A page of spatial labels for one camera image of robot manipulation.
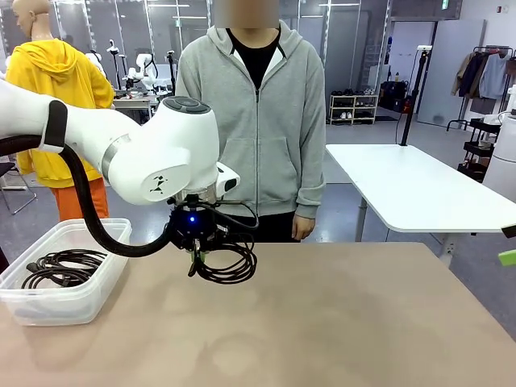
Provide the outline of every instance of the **yellow hoodie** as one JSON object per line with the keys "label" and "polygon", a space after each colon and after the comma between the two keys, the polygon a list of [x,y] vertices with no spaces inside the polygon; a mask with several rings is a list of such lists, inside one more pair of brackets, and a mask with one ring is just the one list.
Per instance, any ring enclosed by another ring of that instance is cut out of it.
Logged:
{"label": "yellow hoodie", "polygon": [[[108,109],[113,88],[82,52],[58,39],[40,40],[15,48],[6,80],[38,94],[52,95],[72,106]],[[101,175],[82,161],[90,181]],[[36,172],[40,184],[50,188],[73,186],[72,174],[56,153],[32,149],[18,154],[22,173]]]}

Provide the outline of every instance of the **gray floor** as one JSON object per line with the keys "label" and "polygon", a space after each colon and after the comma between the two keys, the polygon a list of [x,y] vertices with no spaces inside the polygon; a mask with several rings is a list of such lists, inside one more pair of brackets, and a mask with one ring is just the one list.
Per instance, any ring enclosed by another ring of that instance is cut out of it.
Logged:
{"label": "gray floor", "polygon": [[[393,144],[396,123],[377,123],[374,126],[328,127],[329,144]],[[470,134],[461,131],[446,133],[441,127],[415,123],[409,143],[441,161],[456,166],[462,161],[462,145]],[[346,181],[338,165],[328,157],[325,174],[329,181]],[[39,198],[27,209],[14,217],[0,203],[0,244],[13,260],[44,232],[57,223],[57,213],[52,194],[43,188],[35,189]],[[123,202],[108,189],[111,216],[129,218],[133,226],[132,243],[145,243],[155,239],[168,218],[166,204],[136,207]],[[9,193],[16,204],[24,193]],[[357,206],[360,195],[349,184],[329,184],[324,194],[322,208],[314,234],[307,242],[351,242],[354,239]],[[364,241],[384,241],[387,229],[381,220],[368,212]],[[389,241],[417,241],[425,243],[434,253],[439,242],[428,234],[389,233]],[[472,291],[498,322],[516,339],[516,268],[503,268],[499,252],[516,249],[516,240],[502,235],[478,235],[464,237],[458,246],[451,265],[454,274]]]}

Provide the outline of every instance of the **orange pants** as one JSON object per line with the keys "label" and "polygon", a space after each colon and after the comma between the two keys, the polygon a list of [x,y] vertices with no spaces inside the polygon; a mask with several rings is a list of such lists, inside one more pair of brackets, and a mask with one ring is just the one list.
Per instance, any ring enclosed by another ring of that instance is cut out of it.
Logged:
{"label": "orange pants", "polygon": [[[51,188],[50,190],[56,197],[60,222],[83,218],[75,187]],[[110,213],[107,208],[107,196],[104,180],[97,179],[90,181],[89,191],[91,192],[91,198],[94,200],[95,210],[97,210],[98,217],[109,218]]]}

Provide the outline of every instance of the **hood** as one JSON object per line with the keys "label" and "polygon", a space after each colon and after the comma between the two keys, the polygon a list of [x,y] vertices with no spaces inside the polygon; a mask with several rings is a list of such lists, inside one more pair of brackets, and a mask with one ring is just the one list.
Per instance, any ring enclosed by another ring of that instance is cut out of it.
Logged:
{"label": "hood", "polygon": [[77,50],[58,39],[28,42],[18,46],[15,52],[58,82],[68,79],[77,63]]}
{"label": "hood", "polygon": [[[291,30],[283,20],[280,20],[280,31],[280,49],[288,59],[294,50],[298,47],[298,45],[302,42],[302,37],[296,30]],[[210,27],[208,29],[208,37],[224,54],[231,54],[233,43],[227,34],[226,28]]]}

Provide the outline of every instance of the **clear plastic bin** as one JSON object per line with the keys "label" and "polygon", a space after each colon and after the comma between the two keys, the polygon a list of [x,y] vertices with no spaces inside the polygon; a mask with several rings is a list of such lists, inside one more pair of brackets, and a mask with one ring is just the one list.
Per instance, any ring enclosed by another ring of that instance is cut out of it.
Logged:
{"label": "clear plastic bin", "polygon": [[[102,219],[112,238],[130,243],[131,223],[127,219]],[[21,289],[31,272],[27,264],[49,252],[85,248],[107,253],[95,274],[72,288]],[[91,322],[119,280],[127,258],[108,253],[95,242],[83,219],[61,222],[30,246],[0,275],[0,301],[20,325],[56,326]]]}

